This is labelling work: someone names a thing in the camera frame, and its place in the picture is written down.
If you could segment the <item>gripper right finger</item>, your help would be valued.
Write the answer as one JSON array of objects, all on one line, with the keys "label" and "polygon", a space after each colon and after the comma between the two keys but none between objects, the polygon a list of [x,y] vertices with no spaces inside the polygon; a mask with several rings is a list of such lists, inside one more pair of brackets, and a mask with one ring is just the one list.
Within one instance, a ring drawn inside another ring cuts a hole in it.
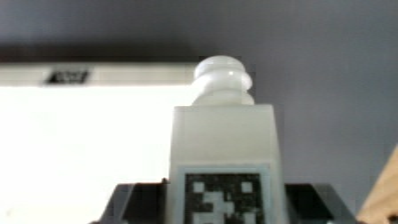
[{"label": "gripper right finger", "polygon": [[287,183],[289,224],[355,224],[355,217],[331,186],[324,183]]}]

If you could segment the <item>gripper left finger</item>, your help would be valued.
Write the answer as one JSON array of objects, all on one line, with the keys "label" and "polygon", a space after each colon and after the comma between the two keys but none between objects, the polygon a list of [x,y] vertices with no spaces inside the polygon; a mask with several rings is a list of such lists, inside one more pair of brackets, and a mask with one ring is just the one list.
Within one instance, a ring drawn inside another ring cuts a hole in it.
[{"label": "gripper left finger", "polygon": [[164,181],[115,185],[99,218],[88,224],[164,224]]}]

